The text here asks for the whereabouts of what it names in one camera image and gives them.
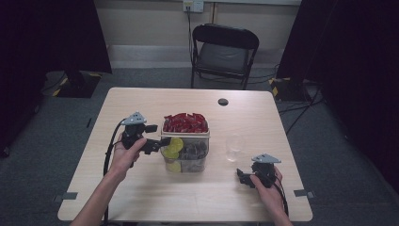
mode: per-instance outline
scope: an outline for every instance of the red object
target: red object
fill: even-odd
[[[165,116],[164,132],[172,133],[206,133],[208,124],[201,114],[180,113],[175,116]]]

